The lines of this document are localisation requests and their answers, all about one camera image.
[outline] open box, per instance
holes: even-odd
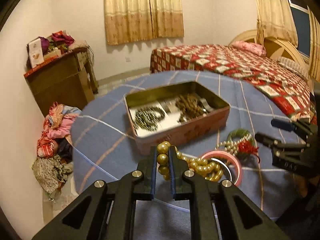
[[[177,124],[172,128],[150,133],[150,135],[145,134],[141,136],[137,134],[133,125],[132,118],[134,118],[134,116],[131,116],[131,109],[151,104],[156,101],[161,102],[168,98],[175,98],[179,95],[193,93],[198,95],[200,98],[206,99],[209,106],[214,110],[209,112],[206,116],[193,118],[187,122]],[[219,128],[226,126],[230,112],[229,103],[195,81],[178,83],[124,95],[124,101],[133,130],[133,136],[135,137],[140,153],[143,155],[150,153],[151,146],[156,146],[163,141],[169,141],[172,145],[179,146],[206,133],[217,131]]]

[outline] blue tablecloth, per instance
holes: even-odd
[[[298,142],[294,133],[271,126],[274,118],[288,118],[277,106],[250,84],[210,72],[169,71],[142,76],[121,85],[90,102],[71,129],[74,142],[74,178],[81,193],[98,179],[111,182],[134,171],[139,154],[131,136],[124,105],[124,94],[185,81],[201,83],[231,105],[227,126],[179,146],[185,154],[199,156],[213,150],[217,140],[225,141],[229,132],[245,128],[252,134],[263,132],[283,142]],[[271,219],[278,218],[298,196],[292,175],[272,166],[270,149],[258,145],[261,163],[250,156],[244,165],[240,189]],[[137,202],[134,239],[190,239],[188,201],[172,199],[170,184],[156,178],[155,200]]]

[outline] red checkered bedspread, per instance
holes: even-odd
[[[222,45],[181,45],[152,51],[151,73],[186,69],[245,80],[292,120],[310,116],[308,84],[270,58]]]

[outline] silver bolt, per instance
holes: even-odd
[[[103,187],[103,185],[104,185],[103,180],[97,180],[97,181],[94,183],[94,186],[95,186],[95,187]]]
[[[222,181],[222,186],[223,187],[231,187],[232,182],[230,180],[225,179],[224,181]]]
[[[134,176],[134,177],[136,177],[136,178],[140,177],[141,175],[142,175],[142,172],[141,172],[141,171],[133,171],[133,172],[132,172],[132,176]]]
[[[187,177],[193,177],[195,173],[193,171],[185,171],[184,175],[186,175]]]

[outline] headboard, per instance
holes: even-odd
[[[256,43],[256,36],[257,30],[246,31],[236,36],[230,42],[230,44],[234,41],[246,41]],[[282,56],[294,60],[300,66],[306,65],[298,50],[288,41],[277,40],[271,37],[265,38],[264,47],[267,51],[267,57],[273,60],[276,60],[278,57]]]

